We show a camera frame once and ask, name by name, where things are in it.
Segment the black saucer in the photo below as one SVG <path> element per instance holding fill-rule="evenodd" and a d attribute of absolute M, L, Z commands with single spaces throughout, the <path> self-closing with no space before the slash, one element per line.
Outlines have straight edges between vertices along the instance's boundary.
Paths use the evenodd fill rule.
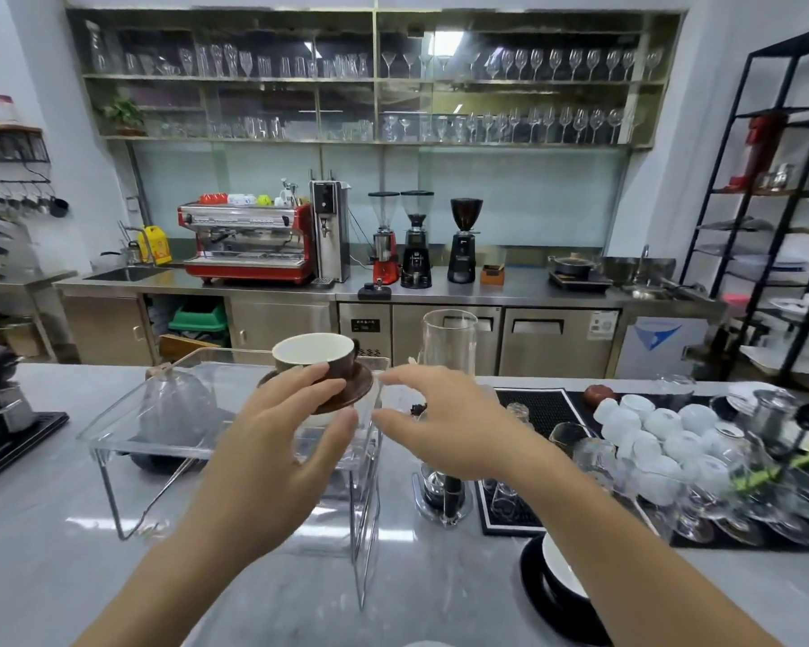
<path fill-rule="evenodd" d="M 573 600 L 571 591 L 545 565 L 542 536 L 528 541 L 518 564 L 527 598 L 552 629 L 578 643 L 596 647 L 612 643 L 590 602 Z"/>
<path fill-rule="evenodd" d="M 258 382 L 258 387 L 260 388 L 277 374 L 279 374 L 277 370 L 268 372 L 264 378 Z M 362 399 L 368 391 L 372 390 L 373 383 L 374 377 L 372 376 L 372 371 L 366 368 L 362 363 L 355 361 L 354 370 L 351 373 L 350 379 L 347 380 L 344 390 L 322 403 L 317 407 L 317 411 L 312 414 L 322 415 L 323 413 L 333 413 L 346 406 L 350 406 Z"/>

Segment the yellow bottle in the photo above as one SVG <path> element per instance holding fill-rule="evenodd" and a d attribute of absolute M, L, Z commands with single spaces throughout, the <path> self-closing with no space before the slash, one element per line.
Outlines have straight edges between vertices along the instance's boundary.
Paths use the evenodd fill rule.
<path fill-rule="evenodd" d="M 150 248 L 152 249 L 152 261 L 157 266 L 165 263 L 171 263 L 171 248 L 168 247 L 168 237 L 164 235 L 164 231 L 155 225 L 144 227 L 144 234 L 150 241 Z M 147 254 L 147 241 L 144 240 L 143 234 L 138 232 L 138 247 L 140 248 L 140 260 L 144 263 L 150 262 L 150 256 Z"/>

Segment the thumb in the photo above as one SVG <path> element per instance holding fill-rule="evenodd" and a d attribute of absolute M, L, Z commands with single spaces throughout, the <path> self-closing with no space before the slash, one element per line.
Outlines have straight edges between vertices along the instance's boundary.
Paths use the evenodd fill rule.
<path fill-rule="evenodd" d="M 337 412 L 333 421 L 324 430 L 315 453 L 302 466 L 311 485 L 319 488 L 318 495 L 324 493 L 335 466 L 354 437 L 357 419 L 353 406 Z"/>
<path fill-rule="evenodd" d="M 394 409 L 377 409 L 372 412 L 372 420 L 385 435 L 408 449 L 411 448 L 415 435 L 421 429 L 416 420 Z"/>

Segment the person's left hand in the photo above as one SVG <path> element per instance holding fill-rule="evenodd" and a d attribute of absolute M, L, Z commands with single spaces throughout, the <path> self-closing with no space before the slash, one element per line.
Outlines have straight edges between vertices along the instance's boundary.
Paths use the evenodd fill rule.
<path fill-rule="evenodd" d="M 225 431 L 174 537 L 243 569 L 282 544 L 309 517 L 356 428 L 353 408 L 339 411 L 304 464 L 293 437 L 317 407 L 342 391 L 324 380 L 324 363 L 291 368 L 258 388 Z"/>

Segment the red machine on shelf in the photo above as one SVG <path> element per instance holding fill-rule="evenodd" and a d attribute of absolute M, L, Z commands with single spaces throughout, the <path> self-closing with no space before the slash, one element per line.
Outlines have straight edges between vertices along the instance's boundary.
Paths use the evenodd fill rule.
<path fill-rule="evenodd" d="M 302 284 L 316 273 L 311 204 L 184 204 L 180 227 L 196 234 L 197 256 L 185 271 L 212 279 Z"/>

